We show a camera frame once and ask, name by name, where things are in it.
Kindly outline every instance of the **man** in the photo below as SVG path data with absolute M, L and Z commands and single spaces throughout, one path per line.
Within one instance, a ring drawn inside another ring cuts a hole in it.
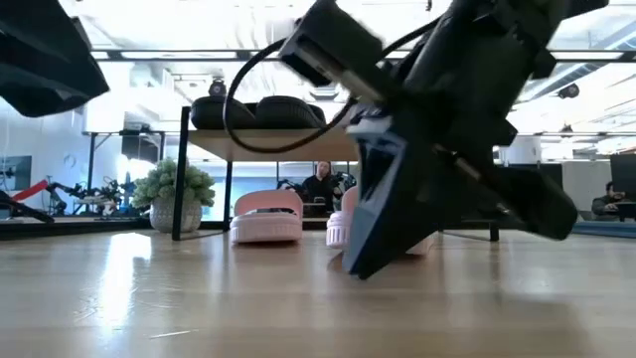
M 599 221 L 618 220 L 618 207 L 615 203 L 628 201 L 625 193 L 615 192 L 614 183 L 609 182 L 605 185 L 605 195 L 592 201 L 592 213 Z
M 316 198 L 325 199 L 325 211 L 334 211 L 334 197 L 340 199 L 342 197 L 342 191 L 338 187 L 338 183 L 335 183 L 331 177 L 331 163 L 318 162 L 316 167 L 316 174 L 305 179 L 302 183 L 310 203 L 313 203 Z

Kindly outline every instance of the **green plant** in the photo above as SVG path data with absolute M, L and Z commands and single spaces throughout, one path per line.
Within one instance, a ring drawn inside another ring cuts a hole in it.
M 146 178 L 135 180 L 137 188 L 132 196 L 132 205 L 139 208 L 152 204 L 156 198 L 174 198 L 176 181 L 177 163 L 172 159 L 160 161 Z M 215 191 L 211 187 L 214 183 L 214 179 L 208 173 L 188 165 L 186 167 L 184 200 L 197 200 L 203 206 L 213 206 L 215 204 Z

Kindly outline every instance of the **shelf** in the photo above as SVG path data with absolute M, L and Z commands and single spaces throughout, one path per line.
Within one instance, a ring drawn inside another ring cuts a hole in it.
M 242 129 L 236 133 L 247 144 L 279 147 L 302 139 L 316 129 Z M 252 153 L 238 147 L 224 130 L 191 130 L 190 142 L 228 161 L 357 161 L 358 149 L 343 128 L 334 128 L 313 142 L 281 154 Z

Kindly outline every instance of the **white plant pot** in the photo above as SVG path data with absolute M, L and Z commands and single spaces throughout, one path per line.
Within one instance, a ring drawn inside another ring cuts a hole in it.
M 171 233 L 174 218 L 175 199 L 156 198 L 150 206 L 150 225 L 161 232 Z M 201 226 L 203 216 L 201 202 L 184 201 L 181 213 L 181 232 L 191 233 Z

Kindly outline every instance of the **potted plant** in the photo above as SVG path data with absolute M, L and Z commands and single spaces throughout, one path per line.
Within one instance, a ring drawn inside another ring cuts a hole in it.
M 181 231 L 189 233 L 201 225 L 202 206 L 215 204 L 215 191 L 212 177 L 196 167 L 186 167 L 185 179 Z M 160 161 L 146 178 L 135 181 L 133 206 L 150 206 L 150 224 L 162 233 L 172 231 L 176 181 L 177 164 L 172 159 Z

